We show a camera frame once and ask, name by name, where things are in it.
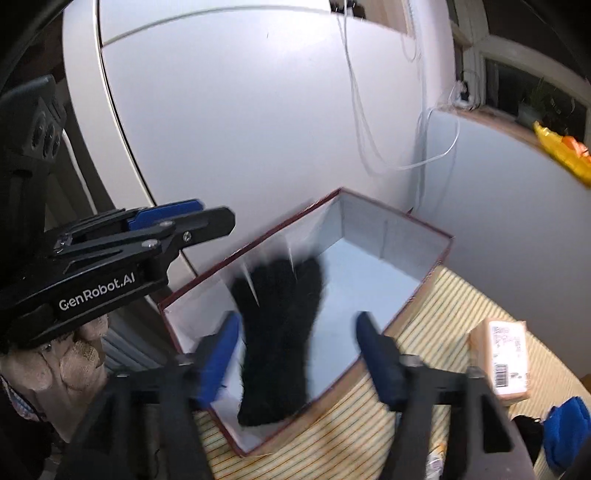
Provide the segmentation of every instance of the blue gripper pad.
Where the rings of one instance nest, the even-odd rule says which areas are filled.
[[[140,210],[135,217],[127,220],[127,225],[130,231],[140,230],[177,215],[201,212],[201,210],[203,210],[203,204],[199,200],[167,203],[166,205]]]
[[[238,341],[240,322],[239,314],[229,312],[218,332],[204,337],[193,354],[200,371],[196,400],[201,408],[216,399]]]
[[[378,333],[368,312],[358,314],[355,333],[380,402],[394,410],[408,398],[407,380],[396,342]]]

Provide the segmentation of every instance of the open box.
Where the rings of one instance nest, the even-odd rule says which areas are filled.
[[[324,290],[314,322],[307,366],[309,403],[294,417],[261,427],[241,427],[239,340],[211,414],[241,456],[276,452],[334,406],[363,376],[354,319],[371,312],[376,325],[396,335],[412,318],[433,284],[452,237],[402,212],[339,189],[277,225],[198,276],[160,304],[179,352],[195,350],[236,310],[229,285],[278,252],[295,258],[318,255]]]

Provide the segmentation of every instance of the blue fabric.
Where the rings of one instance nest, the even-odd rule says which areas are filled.
[[[564,472],[591,433],[591,418],[581,397],[552,407],[544,422],[544,452],[555,473]]]

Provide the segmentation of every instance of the cardboard box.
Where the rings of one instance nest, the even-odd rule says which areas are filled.
[[[277,252],[293,258],[318,255],[324,290],[310,338],[309,403],[293,418],[261,427],[241,427],[243,342],[230,361],[212,416],[233,450],[242,456],[276,452],[305,431],[354,387],[365,373],[355,341],[354,320],[372,312],[389,335],[400,332],[420,308],[447,255],[452,237],[402,212],[340,189],[254,240],[160,304],[179,352],[191,352],[235,310],[228,285]]]
[[[530,397],[525,322],[485,319],[469,335],[472,365],[481,368],[505,406]]]

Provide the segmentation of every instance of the table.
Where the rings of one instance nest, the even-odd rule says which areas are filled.
[[[498,305],[450,270],[439,267],[433,291],[397,338],[404,353],[432,367],[456,372],[469,365],[467,334],[487,317],[512,319]],[[509,415],[545,418],[550,407],[578,395],[591,407],[591,394],[536,337],[528,333],[531,398],[510,407]],[[207,458],[217,479],[297,480],[374,479],[393,435],[394,413],[377,399],[366,375],[337,405],[279,452],[258,458],[236,456],[208,413],[196,415]],[[433,413],[432,446],[445,443],[449,407]],[[538,478],[556,478],[540,452]]]

